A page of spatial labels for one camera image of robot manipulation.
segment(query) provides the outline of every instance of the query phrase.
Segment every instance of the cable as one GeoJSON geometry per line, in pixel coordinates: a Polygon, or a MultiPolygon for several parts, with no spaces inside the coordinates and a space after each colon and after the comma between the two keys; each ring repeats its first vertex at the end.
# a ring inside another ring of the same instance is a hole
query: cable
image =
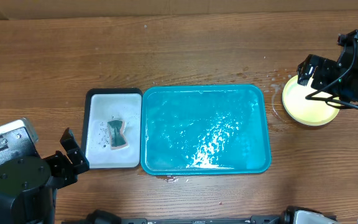
{"type": "Polygon", "coordinates": [[[353,108],[353,109],[357,109],[357,110],[358,110],[358,106],[357,106],[357,105],[354,105],[354,104],[352,104],[352,103],[347,103],[347,102],[344,102],[344,101],[341,101],[341,100],[334,100],[334,99],[322,98],[322,97],[313,97],[313,100],[325,101],[325,102],[331,102],[331,103],[337,103],[337,104],[344,105],[344,106],[348,106],[348,107],[350,107],[350,108],[353,108]]]}
{"type": "MultiPolygon", "coordinates": [[[[334,97],[335,97],[335,96],[330,96],[330,97],[327,98],[327,99],[332,100],[332,99],[334,99],[334,97]]],[[[328,103],[328,101],[326,101],[326,104],[327,104],[328,106],[331,106],[331,107],[333,107],[333,108],[340,109],[340,110],[352,109],[351,107],[348,107],[348,106],[336,106],[336,105],[331,105],[331,104],[328,103]]]]}

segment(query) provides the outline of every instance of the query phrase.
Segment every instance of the wood grain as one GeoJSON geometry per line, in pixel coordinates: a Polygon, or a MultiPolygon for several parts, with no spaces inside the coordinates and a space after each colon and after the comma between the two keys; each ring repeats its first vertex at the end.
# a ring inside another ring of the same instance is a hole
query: wood grain
{"type": "Polygon", "coordinates": [[[217,218],[299,205],[355,223],[358,113],[308,128],[285,114],[271,87],[295,75],[308,54],[336,59],[337,34],[355,28],[358,11],[0,21],[0,125],[28,117],[45,157],[61,149],[66,127],[80,140],[91,88],[252,83],[265,95],[268,171],[168,183],[140,167],[92,170],[59,191],[57,221],[96,208],[122,217],[217,218]]]}
{"type": "Polygon", "coordinates": [[[0,19],[358,10],[358,0],[0,0],[0,19]]]}

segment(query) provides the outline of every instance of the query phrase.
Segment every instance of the green sponge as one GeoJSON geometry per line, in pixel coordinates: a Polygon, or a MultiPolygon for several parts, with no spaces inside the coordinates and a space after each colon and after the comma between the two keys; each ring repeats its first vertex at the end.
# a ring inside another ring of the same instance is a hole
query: green sponge
{"type": "Polygon", "coordinates": [[[122,120],[114,120],[107,123],[111,149],[123,149],[128,146],[128,142],[124,136],[125,126],[125,121],[122,120]]]}

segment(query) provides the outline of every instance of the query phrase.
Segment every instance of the black cable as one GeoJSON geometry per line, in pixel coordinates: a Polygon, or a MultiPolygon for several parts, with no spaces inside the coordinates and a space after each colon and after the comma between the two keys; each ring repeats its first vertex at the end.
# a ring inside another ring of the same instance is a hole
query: black cable
{"type": "Polygon", "coordinates": [[[346,72],[344,72],[340,77],[338,77],[337,79],[335,79],[333,82],[331,82],[330,84],[326,85],[324,88],[320,89],[320,90],[317,90],[313,93],[310,93],[309,95],[306,96],[306,99],[307,100],[312,100],[313,97],[312,96],[315,96],[316,94],[318,93],[321,93],[322,91],[324,90],[327,90],[329,87],[333,86],[334,84],[336,84],[339,80],[341,80],[343,77],[345,77],[349,72],[350,70],[352,69],[354,63],[356,62],[356,50],[357,50],[357,44],[356,44],[356,40],[353,39],[353,60],[352,60],[352,63],[351,63],[351,66],[346,70],[346,72]]]}
{"type": "MultiPolygon", "coordinates": [[[[335,97],[335,96],[330,96],[330,97],[328,97],[327,99],[332,100],[332,99],[334,99],[334,97],[335,97]]],[[[348,106],[336,106],[336,105],[331,105],[331,104],[328,103],[328,101],[326,101],[326,104],[327,104],[328,106],[331,106],[331,107],[333,107],[333,108],[340,109],[340,110],[352,109],[351,107],[348,107],[348,106]]]]}
{"type": "Polygon", "coordinates": [[[357,106],[357,105],[354,105],[354,104],[352,104],[352,103],[347,103],[347,102],[344,102],[344,101],[341,101],[341,100],[334,100],[334,99],[322,98],[322,97],[313,97],[313,100],[324,101],[324,102],[330,102],[330,103],[337,103],[337,104],[344,105],[344,106],[348,106],[348,107],[350,107],[350,108],[353,108],[353,109],[357,109],[357,110],[358,110],[358,106],[357,106]]]}

